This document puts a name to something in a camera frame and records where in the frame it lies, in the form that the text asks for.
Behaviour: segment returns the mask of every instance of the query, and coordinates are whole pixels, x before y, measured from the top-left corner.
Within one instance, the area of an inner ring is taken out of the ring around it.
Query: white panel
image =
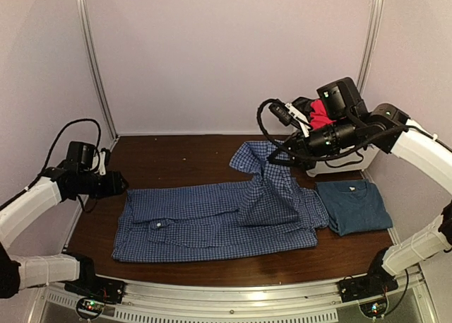
[[[452,0],[385,0],[364,92],[370,108],[391,102],[452,145]],[[451,195],[413,166],[377,156],[371,175],[404,240],[430,223]],[[452,255],[423,263],[440,322],[450,322]]]
[[[259,133],[266,98],[356,79],[371,0],[87,2],[120,134],[229,134]]]
[[[75,118],[102,115],[85,55],[75,0],[0,0],[0,204],[40,171],[54,137]],[[69,140],[95,141],[92,125],[76,125],[55,148],[51,164]],[[109,145],[108,135],[103,144]],[[13,243],[20,255],[61,252],[77,203],[67,201],[38,218]],[[25,322],[36,290],[2,300],[2,322]]]

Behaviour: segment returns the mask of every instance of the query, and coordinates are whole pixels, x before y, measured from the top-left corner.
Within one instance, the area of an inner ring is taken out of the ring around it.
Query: folded clothing
[[[287,167],[268,164],[268,142],[247,142],[230,165],[248,182],[130,190],[114,243],[122,262],[190,262],[248,257],[317,244],[328,214]]]
[[[393,226],[379,190],[369,180],[319,182],[316,189],[330,217],[330,229],[340,236]]]

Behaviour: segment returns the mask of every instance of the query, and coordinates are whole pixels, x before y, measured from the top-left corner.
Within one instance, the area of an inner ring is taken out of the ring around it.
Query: red cloth
[[[312,129],[320,129],[325,125],[334,123],[333,120],[329,119],[326,115],[325,107],[320,99],[315,100],[311,103],[311,107],[314,110],[311,112],[311,126]]]

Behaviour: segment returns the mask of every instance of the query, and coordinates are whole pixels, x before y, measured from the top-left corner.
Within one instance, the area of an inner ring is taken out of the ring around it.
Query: white wall
[[[0,0],[0,204],[39,172],[60,128],[94,117],[104,128],[83,47],[76,0]],[[71,139],[95,142],[95,127],[76,125],[61,138],[52,164]],[[53,208],[34,222],[10,253],[61,252],[77,204]],[[35,290],[0,300],[2,322],[24,322]]]
[[[385,0],[364,98],[391,102],[452,144],[452,0]],[[404,240],[430,223],[451,195],[416,168],[380,154],[370,173]],[[441,322],[451,321],[452,255],[423,263]]]
[[[243,134],[266,98],[357,77],[371,0],[87,2],[118,133]]]

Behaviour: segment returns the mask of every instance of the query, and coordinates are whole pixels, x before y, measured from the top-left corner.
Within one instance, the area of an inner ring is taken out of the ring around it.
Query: blue checkered shirt
[[[328,225],[326,209],[289,168],[266,160],[274,148],[250,141],[235,153],[230,166],[252,174],[248,182],[129,190],[113,258],[191,262],[317,245],[315,228]]]

